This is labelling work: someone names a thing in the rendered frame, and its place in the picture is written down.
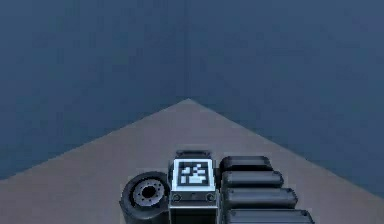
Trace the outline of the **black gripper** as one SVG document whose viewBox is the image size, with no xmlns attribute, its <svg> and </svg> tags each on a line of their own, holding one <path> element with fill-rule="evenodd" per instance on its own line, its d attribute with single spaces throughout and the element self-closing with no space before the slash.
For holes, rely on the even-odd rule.
<svg viewBox="0 0 384 224">
<path fill-rule="evenodd" d="M 119 205 L 125 224 L 169 224 L 167 175 L 150 171 L 128 181 Z"/>
</svg>

